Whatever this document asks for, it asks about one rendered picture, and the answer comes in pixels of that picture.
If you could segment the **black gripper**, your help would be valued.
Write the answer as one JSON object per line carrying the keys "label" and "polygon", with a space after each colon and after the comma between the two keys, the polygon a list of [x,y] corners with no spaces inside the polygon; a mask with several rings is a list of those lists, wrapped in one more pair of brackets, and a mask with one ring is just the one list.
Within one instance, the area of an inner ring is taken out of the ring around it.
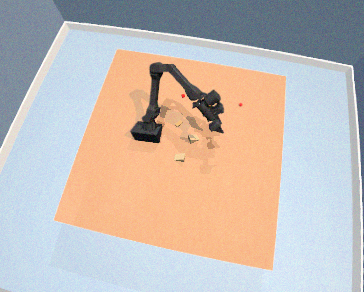
{"label": "black gripper", "polygon": [[207,118],[207,121],[210,122],[212,121],[210,124],[209,124],[209,130],[212,132],[212,131],[216,131],[216,132],[219,132],[219,133],[224,133],[223,129],[221,128],[221,120],[219,118],[219,114],[217,115],[213,115],[212,114],[212,107],[210,105],[209,109],[202,113],[203,117],[206,117]]}

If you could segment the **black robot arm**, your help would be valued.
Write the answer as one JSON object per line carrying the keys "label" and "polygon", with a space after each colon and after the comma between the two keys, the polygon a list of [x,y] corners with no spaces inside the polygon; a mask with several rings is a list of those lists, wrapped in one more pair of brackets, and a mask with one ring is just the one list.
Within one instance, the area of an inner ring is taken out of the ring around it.
{"label": "black robot arm", "polygon": [[[145,115],[142,117],[142,121],[144,121],[144,131],[153,132],[156,128],[155,119],[160,114],[161,109],[161,107],[158,106],[158,94],[160,79],[163,75],[163,72],[169,72],[171,76],[177,82],[179,82],[179,84],[184,88],[186,95],[191,101],[198,100],[192,103],[192,109],[197,107],[197,109],[201,113],[204,113],[209,109],[211,105],[212,114],[214,116],[224,113],[223,103],[220,102],[221,96],[215,89],[212,89],[209,93],[203,92],[196,85],[189,82],[174,64],[162,64],[161,62],[154,62],[149,65],[151,87],[149,105],[146,109]],[[212,106],[214,104],[216,105]]]}

